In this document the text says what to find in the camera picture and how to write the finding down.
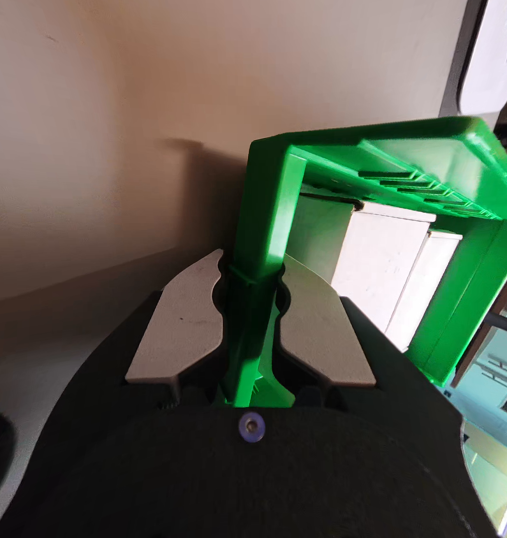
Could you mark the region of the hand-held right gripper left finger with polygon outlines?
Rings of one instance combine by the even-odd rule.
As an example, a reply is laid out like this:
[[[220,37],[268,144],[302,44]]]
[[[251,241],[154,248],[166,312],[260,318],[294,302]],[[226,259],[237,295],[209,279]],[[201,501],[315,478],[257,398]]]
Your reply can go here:
[[[214,250],[163,287],[125,374],[128,384],[163,384],[180,401],[189,386],[218,383],[225,373],[225,337],[214,290],[223,254]]]

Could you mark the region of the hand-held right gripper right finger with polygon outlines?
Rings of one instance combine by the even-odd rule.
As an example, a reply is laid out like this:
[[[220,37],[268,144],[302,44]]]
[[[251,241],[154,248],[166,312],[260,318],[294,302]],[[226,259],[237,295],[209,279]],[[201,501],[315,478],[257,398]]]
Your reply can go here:
[[[337,292],[284,255],[277,279],[277,381],[291,394],[372,388],[376,378]]]

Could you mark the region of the green plastic bin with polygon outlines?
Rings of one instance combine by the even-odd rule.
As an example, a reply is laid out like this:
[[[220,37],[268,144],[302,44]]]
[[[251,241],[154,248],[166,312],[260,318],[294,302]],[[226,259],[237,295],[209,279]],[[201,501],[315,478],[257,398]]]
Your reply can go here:
[[[406,356],[442,387],[507,282],[507,153],[477,117],[289,132],[250,145],[225,314],[226,403],[249,407],[299,193],[439,217],[462,233]]]

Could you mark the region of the grey desk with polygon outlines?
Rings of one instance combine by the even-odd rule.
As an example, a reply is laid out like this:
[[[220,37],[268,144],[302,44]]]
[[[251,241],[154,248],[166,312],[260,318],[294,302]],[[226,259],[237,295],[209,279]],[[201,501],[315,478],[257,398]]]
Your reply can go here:
[[[233,245],[251,141],[448,111],[467,1],[0,1],[0,517],[65,385]]]

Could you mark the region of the white rounded flat plate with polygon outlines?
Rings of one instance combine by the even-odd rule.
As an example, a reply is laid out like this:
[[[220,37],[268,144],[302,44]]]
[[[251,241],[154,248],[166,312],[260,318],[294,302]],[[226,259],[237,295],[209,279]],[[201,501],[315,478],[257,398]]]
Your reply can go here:
[[[507,1],[487,1],[459,90],[459,113],[495,113],[506,103]]]

